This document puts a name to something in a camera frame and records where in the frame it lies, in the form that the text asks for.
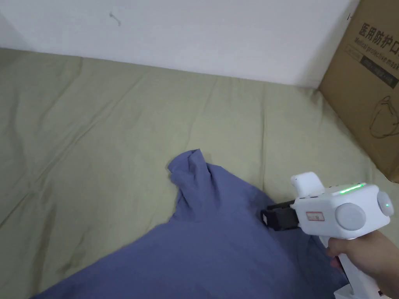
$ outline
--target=white wall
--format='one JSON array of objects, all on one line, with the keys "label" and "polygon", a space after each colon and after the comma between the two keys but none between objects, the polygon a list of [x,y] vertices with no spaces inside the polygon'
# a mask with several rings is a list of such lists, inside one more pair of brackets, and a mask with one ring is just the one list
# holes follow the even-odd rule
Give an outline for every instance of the white wall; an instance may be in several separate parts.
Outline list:
[{"label": "white wall", "polygon": [[317,87],[358,2],[0,0],[0,47]]}]

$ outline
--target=green led light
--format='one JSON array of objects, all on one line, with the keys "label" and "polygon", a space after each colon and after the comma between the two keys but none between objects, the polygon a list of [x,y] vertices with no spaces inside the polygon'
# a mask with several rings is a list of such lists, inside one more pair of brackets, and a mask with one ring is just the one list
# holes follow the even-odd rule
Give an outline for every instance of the green led light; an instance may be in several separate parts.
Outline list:
[{"label": "green led light", "polygon": [[360,184],[360,185],[357,185],[357,186],[353,186],[353,187],[350,187],[350,188],[348,188],[348,189],[345,189],[345,190],[340,191],[340,193],[341,193],[341,194],[344,194],[344,193],[347,193],[347,192],[349,192],[349,191],[351,191],[351,190],[354,190],[354,189],[357,189],[357,188],[360,188],[360,187],[363,187],[363,186],[364,186],[364,184]]}]

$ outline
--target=white handheld device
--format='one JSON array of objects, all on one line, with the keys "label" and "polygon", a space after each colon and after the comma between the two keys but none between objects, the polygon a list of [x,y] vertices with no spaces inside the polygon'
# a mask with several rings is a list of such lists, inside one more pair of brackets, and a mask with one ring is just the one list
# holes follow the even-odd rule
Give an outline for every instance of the white handheld device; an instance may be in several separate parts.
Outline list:
[{"label": "white handheld device", "polygon": [[[306,234],[320,236],[326,247],[330,237],[353,239],[387,225],[394,212],[389,196],[376,185],[325,188],[313,172],[293,176],[291,182],[298,197],[262,211],[263,221],[277,230],[300,227]],[[334,292],[336,299],[387,298],[345,254],[339,260],[350,284]]]}]

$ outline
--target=hand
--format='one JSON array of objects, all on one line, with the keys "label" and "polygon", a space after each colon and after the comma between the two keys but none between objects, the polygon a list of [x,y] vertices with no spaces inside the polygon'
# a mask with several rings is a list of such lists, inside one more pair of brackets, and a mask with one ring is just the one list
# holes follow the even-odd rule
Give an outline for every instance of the hand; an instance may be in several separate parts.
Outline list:
[{"label": "hand", "polygon": [[330,238],[327,254],[341,253],[374,278],[384,294],[399,298],[399,249],[381,232],[376,230],[353,240]]}]

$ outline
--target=wall mark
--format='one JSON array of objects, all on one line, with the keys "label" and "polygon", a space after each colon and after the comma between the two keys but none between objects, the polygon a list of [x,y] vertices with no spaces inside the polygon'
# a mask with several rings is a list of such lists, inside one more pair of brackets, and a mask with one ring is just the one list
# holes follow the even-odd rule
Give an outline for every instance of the wall mark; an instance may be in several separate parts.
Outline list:
[{"label": "wall mark", "polygon": [[114,19],[115,21],[117,21],[119,27],[122,25],[122,22],[121,22],[116,16],[114,16],[114,15],[112,14],[112,12],[109,12],[109,17],[110,17],[111,19]]}]

